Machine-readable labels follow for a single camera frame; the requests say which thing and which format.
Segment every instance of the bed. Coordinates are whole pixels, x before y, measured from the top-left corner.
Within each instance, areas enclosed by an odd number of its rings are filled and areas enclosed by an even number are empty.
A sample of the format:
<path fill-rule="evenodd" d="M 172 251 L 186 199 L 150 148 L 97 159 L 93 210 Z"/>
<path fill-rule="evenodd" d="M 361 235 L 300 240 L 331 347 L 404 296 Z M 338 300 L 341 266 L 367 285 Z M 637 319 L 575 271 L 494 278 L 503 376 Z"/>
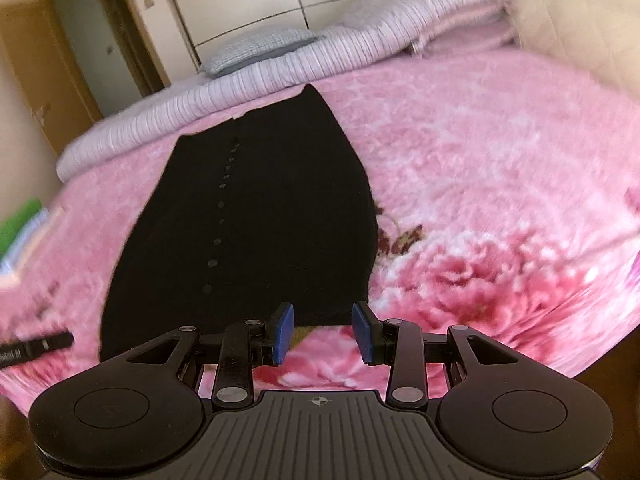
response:
<path fill-rule="evenodd" d="M 526 44 L 531 15 L 515 3 Z M 609 88 L 596 79 L 606 80 L 602 66 L 587 72 L 592 67 L 561 64 L 542 49 L 382 53 L 380 62 L 313 85 L 376 201 L 369 303 L 378 317 L 409 319 L 428 332 L 469 324 L 574 376 L 640 324 L 640 104 L 633 98 L 640 83 Z M 602 55 L 610 59 L 610 48 Z M 63 156 L 59 171 L 68 182 L 52 205 L 63 214 L 20 286 L 0 292 L 0 335 L 69 329 L 76 341 L 1 371 L 0 393 L 23 412 L 46 387 L 97 364 L 113 269 L 178 137 L 302 89 L 289 81 L 213 112 L 202 109 L 203 99 L 194 118 L 183 109 L 185 96 L 202 97 L 203 82 L 199 76 L 125 111 Z M 149 110 L 166 102 L 185 124 L 154 122 Z M 387 375 L 362 364 L 347 327 L 301 330 L 284 366 L 255 371 L 258 390 L 384 390 Z M 428 375 L 430 395 L 441 396 L 442 372 L 428 368 Z M 211 382 L 210 369 L 201 394 Z"/>

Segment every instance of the ribbed black surface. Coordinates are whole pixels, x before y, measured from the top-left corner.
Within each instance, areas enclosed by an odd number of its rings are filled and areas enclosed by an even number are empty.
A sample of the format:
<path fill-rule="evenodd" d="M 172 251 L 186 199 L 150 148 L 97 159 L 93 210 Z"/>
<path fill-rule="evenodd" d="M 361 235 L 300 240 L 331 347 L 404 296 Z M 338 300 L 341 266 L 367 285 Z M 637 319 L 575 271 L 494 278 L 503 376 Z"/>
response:
<path fill-rule="evenodd" d="M 44 480 L 63 478 L 50 473 Z M 266 392 L 254 408 L 217 415 L 187 453 L 137 478 L 488 480 L 496 477 L 479 472 L 452 455 L 421 415 L 390 410 L 374 392 Z M 597 477 L 586 472 L 575 478 Z"/>

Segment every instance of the black skirt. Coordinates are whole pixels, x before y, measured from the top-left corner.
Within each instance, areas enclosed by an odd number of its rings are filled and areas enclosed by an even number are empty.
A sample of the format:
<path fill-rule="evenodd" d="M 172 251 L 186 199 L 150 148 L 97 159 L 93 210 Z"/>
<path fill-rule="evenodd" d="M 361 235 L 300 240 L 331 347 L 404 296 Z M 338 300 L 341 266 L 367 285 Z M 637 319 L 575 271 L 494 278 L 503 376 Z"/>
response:
<path fill-rule="evenodd" d="M 182 325 L 349 324 L 377 225 L 367 175 L 320 94 L 177 141 L 127 240 L 102 316 L 105 360 Z"/>

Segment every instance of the striped bedding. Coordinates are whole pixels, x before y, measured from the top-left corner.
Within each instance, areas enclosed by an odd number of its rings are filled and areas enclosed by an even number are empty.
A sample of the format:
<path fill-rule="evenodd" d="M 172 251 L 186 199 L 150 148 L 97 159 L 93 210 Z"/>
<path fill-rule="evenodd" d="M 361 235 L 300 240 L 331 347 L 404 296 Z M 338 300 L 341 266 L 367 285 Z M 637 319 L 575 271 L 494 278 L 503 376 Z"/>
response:
<path fill-rule="evenodd" d="M 322 31 L 322 40 L 221 78 L 197 76 L 95 124 L 66 147 L 58 176 L 67 182 L 214 112 L 372 65 L 402 51 L 425 30 L 444 34 L 460 24 L 457 18 L 470 7 L 504 1 L 357 0 L 336 25 Z"/>

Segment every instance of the metal screw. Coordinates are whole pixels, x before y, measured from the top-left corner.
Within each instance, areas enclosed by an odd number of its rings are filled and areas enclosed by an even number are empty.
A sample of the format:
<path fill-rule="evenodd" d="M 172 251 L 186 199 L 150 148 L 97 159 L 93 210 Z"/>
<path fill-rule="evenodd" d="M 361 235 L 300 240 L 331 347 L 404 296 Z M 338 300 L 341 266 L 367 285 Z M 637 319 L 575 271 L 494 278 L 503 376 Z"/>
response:
<path fill-rule="evenodd" d="M 418 388 L 403 386 L 393 390 L 391 396 L 398 402 L 418 402 L 424 397 L 424 394 Z"/>
<path fill-rule="evenodd" d="M 216 394 L 216 397 L 219 398 L 222 402 L 242 402 L 245 400 L 249 394 L 246 392 L 244 388 L 238 388 L 238 386 L 228 386 L 226 388 L 222 388 Z"/>

